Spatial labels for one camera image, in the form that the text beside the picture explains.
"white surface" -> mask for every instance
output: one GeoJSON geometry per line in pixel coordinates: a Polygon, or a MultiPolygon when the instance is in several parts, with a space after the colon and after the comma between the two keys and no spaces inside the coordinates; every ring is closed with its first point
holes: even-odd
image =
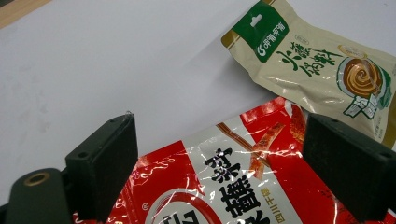
{"type": "MultiPolygon", "coordinates": [[[[256,1],[53,0],[0,30],[0,204],[105,121],[135,114],[139,154],[274,97],[220,43],[256,1]]],[[[393,0],[290,0],[308,22],[396,55],[393,0]]]]}

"mounting hole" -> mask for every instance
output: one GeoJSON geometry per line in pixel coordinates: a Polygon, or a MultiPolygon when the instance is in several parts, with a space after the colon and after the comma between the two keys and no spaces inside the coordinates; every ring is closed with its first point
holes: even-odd
{"type": "Polygon", "coordinates": [[[392,158],[392,155],[390,155],[390,153],[388,153],[388,152],[380,152],[379,156],[382,157],[382,158],[385,158],[385,159],[392,158]]]}
{"type": "Polygon", "coordinates": [[[80,153],[78,153],[78,157],[81,159],[84,159],[84,158],[88,157],[88,152],[80,152],[80,153]]]}
{"type": "Polygon", "coordinates": [[[36,185],[43,183],[44,181],[46,181],[49,178],[50,178],[49,173],[38,173],[38,174],[31,175],[28,178],[26,178],[25,181],[23,182],[23,184],[26,186],[32,187],[32,186],[36,186],[36,185]]]}

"crinkled plastic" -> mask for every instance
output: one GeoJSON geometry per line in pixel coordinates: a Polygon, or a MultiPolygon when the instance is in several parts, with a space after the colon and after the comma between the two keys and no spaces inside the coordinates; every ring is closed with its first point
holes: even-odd
{"type": "Polygon", "coordinates": [[[254,82],[384,146],[396,140],[396,58],[303,21],[264,0],[221,39],[254,82]]]}
{"type": "Polygon", "coordinates": [[[277,97],[149,153],[107,223],[358,223],[302,158],[304,133],[301,108],[277,97]]]}

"red food packet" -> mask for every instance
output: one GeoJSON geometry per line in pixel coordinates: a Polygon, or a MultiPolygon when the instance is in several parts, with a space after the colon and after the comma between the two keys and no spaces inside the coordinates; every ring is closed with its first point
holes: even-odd
{"type": "Polygon", "coordinates": [[[304,133],[301,108],[278,97],[149,153],[107,223],[358,223],[303,160],[304,133]]]}

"black plastic part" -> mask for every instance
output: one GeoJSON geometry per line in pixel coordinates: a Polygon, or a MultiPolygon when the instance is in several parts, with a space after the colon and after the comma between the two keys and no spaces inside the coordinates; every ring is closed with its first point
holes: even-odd
{"type": "Polygon", "coordinates": [[[109,120],[65,159],[79,218],[106,222],[137,161],[134,115],[109,120]]]}
{"type": "Polygon", "coordinates": [[[360,222],[396,208],[396,153],[336,119],[309,115],[303,157],[360,222]]]}
{"type": "Polygon", "coordinates": [[[9,197],[6,223],[71,224],[61,172],[37,170],[17,180],[9,197]]]}

